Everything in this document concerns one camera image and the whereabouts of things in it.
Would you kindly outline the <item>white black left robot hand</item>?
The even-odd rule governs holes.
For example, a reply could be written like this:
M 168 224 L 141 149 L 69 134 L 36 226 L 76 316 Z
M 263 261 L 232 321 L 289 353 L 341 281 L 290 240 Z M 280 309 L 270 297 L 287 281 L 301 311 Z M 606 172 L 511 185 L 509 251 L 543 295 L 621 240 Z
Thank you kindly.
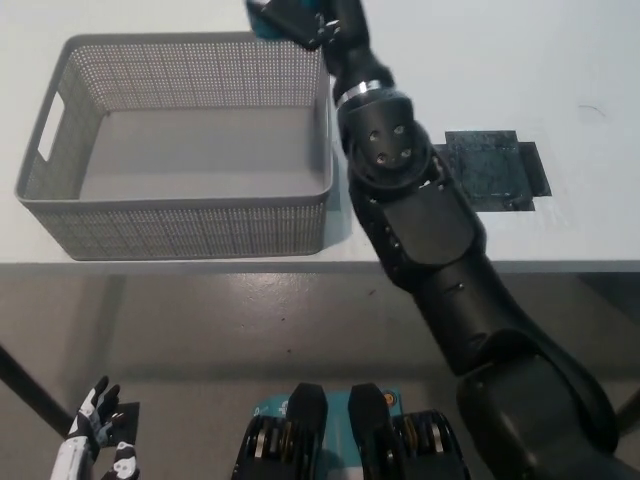
M 92 479 L 94 465 L 105 448 L 114 458 L 104 479 L 138 479 L 140 468 L 135 449 L 139 419 L 137 403 L 120 402 L 120 386 L 102 377 L 89 390 L 61 443 L 51 480 Z

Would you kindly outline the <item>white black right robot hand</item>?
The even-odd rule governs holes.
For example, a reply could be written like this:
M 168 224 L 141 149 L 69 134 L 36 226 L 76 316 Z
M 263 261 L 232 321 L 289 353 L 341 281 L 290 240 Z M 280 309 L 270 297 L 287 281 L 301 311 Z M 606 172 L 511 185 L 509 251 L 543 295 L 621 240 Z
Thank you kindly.
M 289 40 L 339 63 L 373 55 L 360 1 L 247 1 L 254 32 Z

